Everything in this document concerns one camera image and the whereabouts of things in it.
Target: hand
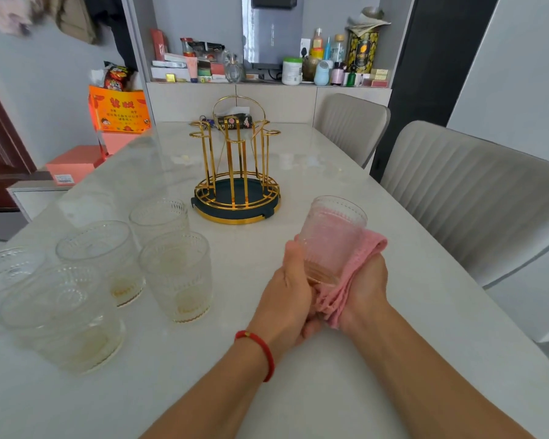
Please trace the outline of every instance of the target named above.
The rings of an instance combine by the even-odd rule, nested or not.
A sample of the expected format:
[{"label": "hand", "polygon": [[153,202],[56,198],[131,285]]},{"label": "hand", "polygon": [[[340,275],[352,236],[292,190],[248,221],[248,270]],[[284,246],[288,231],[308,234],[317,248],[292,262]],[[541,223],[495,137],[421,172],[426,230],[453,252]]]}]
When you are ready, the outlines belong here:
[{"label": "hand", "polygon": [[247,330],[260,336],[270,347],[275,363],[293,346],[317,331],[321,321],[310,313],[313,289],[307,283],[303,248],[288,241],[283,266],[274,272]]},{"label": "hand", "polygon": [[348,301],[339,317],[339,329],[348,336],[374,313],[388,305],[386,284],[388,271],[384,257],[376,254],[354,275]]}]

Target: empty glass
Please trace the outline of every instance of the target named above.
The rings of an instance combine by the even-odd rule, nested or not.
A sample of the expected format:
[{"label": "empty glass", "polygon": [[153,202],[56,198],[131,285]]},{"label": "empty glass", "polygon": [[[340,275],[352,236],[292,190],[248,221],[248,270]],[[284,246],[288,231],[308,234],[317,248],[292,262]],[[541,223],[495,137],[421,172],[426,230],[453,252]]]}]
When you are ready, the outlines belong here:
[{"label": "empty glass", "polygon": [[154,197],[142,200],[132,209],[129,219],[140,246],[162,234],[189,231],[187,207],[178,199]]},{"label": "empty glass", "polygon": [[134,300],[145,284],[127,223],[108,220],[77,229],[59,241],[56,252],[64,262],[98,268],[119,307]]},{"label": "empty glass", "polygon": [[24,246],[0,251],[0,303],[6,291],[45,263],[43,250]]},{"label": "empty glass", "polygon": [[298,237],[305,248],[305,273],[315,283],[337,284],[368,218],[359,206],[322,195],[311,203]]},{"label": "empty glass", "polygon": [[212,299],[210,244],[197,232],[172,232],[153,239],[139,263],[161,310],[176,322],[190,322]]},{"label": "empty glass", "polygon": [[119,349],[124,324],[101,273],[58,265],[16,285],[0,306],[0,324],[61,369],[84,373]]}]

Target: barcode label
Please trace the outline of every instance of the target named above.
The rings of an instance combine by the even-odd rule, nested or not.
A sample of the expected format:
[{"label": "barcode label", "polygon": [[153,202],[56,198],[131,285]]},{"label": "barcode label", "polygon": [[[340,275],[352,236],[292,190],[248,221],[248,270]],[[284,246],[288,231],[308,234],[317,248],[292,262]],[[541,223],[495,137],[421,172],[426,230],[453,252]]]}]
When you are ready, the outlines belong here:
[{"label": "barcode label", "polygon": [[73,177],[70,174],[55,174],[55,180],[57,183],[64,185],[74,184]]}]

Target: red bracelet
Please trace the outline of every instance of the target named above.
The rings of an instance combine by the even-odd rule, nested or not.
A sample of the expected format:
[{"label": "red bracelet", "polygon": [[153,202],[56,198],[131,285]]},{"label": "red bracelet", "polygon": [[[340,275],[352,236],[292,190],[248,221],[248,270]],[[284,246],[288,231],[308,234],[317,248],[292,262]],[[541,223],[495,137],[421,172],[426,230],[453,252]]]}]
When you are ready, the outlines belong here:
[{"label": "red bracelet", "polygon": [[264,340],[262,340],[260,337],[258,337],[256,334],[254,334],[253,332],[249,332],[249,331],[238,331],[236,333],[236,337],[234,338],[234,340],[238,340],[242,337],[248,337],[249,339],[252,339],[253,341],[255,341],[257,344],[260,345],[260,347],[262,348],[262,350],[264,351],[264,354],[266,355],[266,360],[269,361],[269,373],[266,375],[266,378],[264,379],[264,382],[268,382],[271,377],[273,376],[273,374],[275,373],[275,360],[273,358],[273,355],[271,353],[271,349],[269,348],[268,345],[266,345],[266,342]]}]

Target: gray chair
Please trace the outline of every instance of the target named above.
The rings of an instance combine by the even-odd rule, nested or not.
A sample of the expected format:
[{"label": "gray chair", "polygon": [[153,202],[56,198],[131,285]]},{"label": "gray chair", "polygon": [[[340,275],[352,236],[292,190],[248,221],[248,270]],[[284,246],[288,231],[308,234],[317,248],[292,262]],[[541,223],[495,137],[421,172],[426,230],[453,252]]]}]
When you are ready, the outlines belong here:
[{"label": "gray chair", "polygon": [[314,127],[364,168],[389,120],[390,110],[385,106],[333,94],[324,100]]},{"label": "gray chair", "polygon": [[381,185],[484,287],[549,250],[544,160],[412,122],[396,139]]}]

